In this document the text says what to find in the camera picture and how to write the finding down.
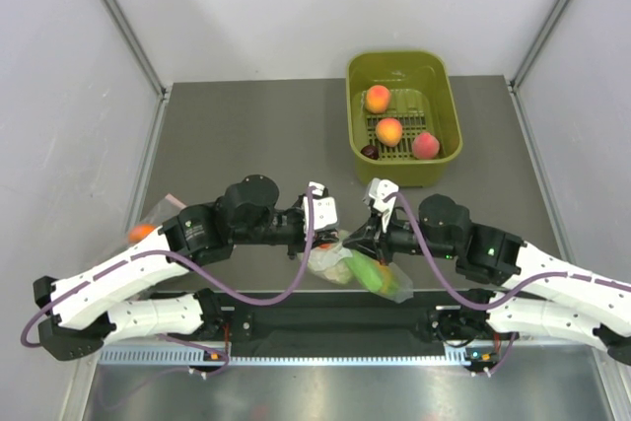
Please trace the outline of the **fake green cucumber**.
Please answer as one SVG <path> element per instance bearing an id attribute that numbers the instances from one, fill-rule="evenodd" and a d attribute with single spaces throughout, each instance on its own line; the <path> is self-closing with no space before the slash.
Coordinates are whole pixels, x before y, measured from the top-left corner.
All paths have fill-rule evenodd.
<path id="1" fill-rule="evenodd" d="M 353 250 L 352 255 L 346 258 L 346 265 L 364 289 L 378 293 L 381 283 L 378 266 L 382 264 Z"/>

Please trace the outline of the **clear zip bag red seal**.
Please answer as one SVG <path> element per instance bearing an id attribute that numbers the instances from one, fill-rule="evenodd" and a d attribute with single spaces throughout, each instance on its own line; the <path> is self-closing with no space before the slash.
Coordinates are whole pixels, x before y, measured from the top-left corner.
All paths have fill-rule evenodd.
<path id="1" fill-rule="evenodd" d="M 411 279 L 395 264 L 381 264 L 357 250 L 342 245 L 347 231 L 337 233 L 339 241 L 311 250 L 308 269 L 315 276 L 344 286 L 356 281 L 363 289 L 395 303 L 413 297 Z"/>

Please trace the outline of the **fake orange yellow mango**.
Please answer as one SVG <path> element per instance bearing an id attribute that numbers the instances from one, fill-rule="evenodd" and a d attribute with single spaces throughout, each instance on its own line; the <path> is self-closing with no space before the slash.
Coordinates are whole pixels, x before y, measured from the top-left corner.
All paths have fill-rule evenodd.
<path id="1" fill-rule="evenodd" d="M 379 265 L 378 271 L 381 279 L 378 292 L 384 297 L 393 298 L 400 288 L 397 277 L 389 266 Z"/>

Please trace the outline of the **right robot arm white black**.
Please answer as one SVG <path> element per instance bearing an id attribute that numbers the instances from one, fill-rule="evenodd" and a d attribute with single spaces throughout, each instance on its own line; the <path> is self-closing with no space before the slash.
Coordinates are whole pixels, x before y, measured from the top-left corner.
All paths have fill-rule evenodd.
<path id="1" fill-rule="evenodd" d="M 369 199 L 370 217 L 343 244 L 379 263 L 422 255 L 460 306 L 469 336 L 550 336 L 630 362 L 630 286 L 556 258 L 434 194 L 416 211 L 399 192 Z"/>

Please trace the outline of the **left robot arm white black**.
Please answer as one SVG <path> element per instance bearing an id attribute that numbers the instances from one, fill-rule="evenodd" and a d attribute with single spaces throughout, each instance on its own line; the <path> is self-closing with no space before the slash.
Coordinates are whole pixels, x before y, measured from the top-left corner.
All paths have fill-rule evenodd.
<path id="1" fill-rule="evenodd" d="M 41 347 L 58 361 L 91 355 L 119 340 L 168 336 L 178 341 L 209 340 L 226 329 L 212 289 L 252 306 L 262 305 L 219 282 L 205 266 L 231 257 L 237 246 L 283 246 L 289 257 L 338 239 L 335 199 L 312 182 L 287 209 L 277 208 L 277 184 L 249 175 L 208 203 L 182 208 L 139 242 L 73 277 L 49 276 L 33 284 L 38 313 L 29 322 Z M 140 293 L 194 272 L 209 289 L 172 298 L 140 299 Z"/>

